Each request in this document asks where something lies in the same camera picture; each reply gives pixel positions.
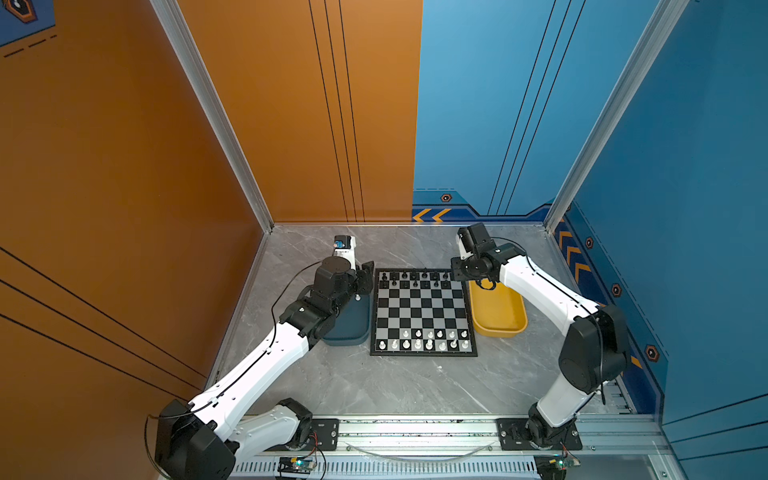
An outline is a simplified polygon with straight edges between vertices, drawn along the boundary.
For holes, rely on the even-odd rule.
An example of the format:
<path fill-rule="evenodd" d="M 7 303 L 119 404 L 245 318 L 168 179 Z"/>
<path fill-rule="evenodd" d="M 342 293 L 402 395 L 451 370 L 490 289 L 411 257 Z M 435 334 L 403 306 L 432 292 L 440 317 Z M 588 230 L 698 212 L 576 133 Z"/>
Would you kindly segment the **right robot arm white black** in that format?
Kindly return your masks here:
<path fill-rule="evenodd" d="M 630 366 L 629 332 L 622 311 L 569 289 L 538 266 L 517 243 L 498 245 L 479 231 L 461 228 L 460 254 L 451 259 L 455 279 L 480 286 L 489 281 L 520 294 L 563 334 L 559 374 L 529 409 L 525 425 L 535 449 L 559 448 L 575 428 L 578 413 L 604 384 Z"/>

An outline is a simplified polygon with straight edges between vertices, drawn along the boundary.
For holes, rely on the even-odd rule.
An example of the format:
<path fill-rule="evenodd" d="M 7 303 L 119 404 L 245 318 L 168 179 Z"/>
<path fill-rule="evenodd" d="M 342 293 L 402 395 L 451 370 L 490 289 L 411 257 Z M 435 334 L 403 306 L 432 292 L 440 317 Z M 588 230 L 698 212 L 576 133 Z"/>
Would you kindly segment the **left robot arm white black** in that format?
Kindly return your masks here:
<path fill-rule="evenodd" d="M 343 256 L 315 263 L 312 285 L 275 318 L 264 340 L 220 381 L 188 402 L 171 401 L 159 415 L 146 453 L 165 479 L 226 479 L 236 464 L 276 446 L 310 442 L 313 415 L 286 398 L 254 417 L 249 408 L 334 327 L 347 305 L 374 287 L 375 264 Z"/>

